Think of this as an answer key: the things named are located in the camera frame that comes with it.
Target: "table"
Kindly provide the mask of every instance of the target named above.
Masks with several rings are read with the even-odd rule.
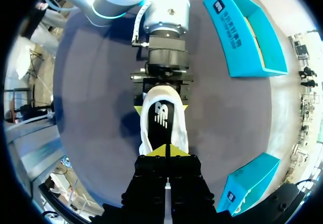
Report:
[[[58,49],[53,94],[62,144],[99,203],[121,206],[141,144],[130,73],[142,68],[131,47],[134,8],[110,28],[70,16]],[[191,154],[218,202],[229,173],[267,150],[271,88],[267,78],[230,78],[203,0],[191,0],[186,36],[194,75],[186,109]]]

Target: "white sneaker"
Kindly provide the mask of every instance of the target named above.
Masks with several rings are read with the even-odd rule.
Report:
[[[188,153],[183,103],[171,86],[155,86],[148,91],[142,104],[140,128],[140,155],[147,155],[169,141]]]

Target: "person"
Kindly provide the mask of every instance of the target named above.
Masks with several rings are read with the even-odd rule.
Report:
[[[48,9],[47,3],[38,2],[23,21],[19,34],[55,57],[59,42],[47,27],[64,28],[66,22],[63,15]]]
[[[318,84],[316,84],[314,80],[309,80],[307,82],[301,82],[301,85],[308,87],[308,88],[314,88],[315,86],[318,86]]]
[[[298,71],[299,76],[303,79],[307,78],[308,76],[315,76],[317,77],[317,74],[311,70],[311,68],[309,68],[308,66],[306,66],[303,71]]]

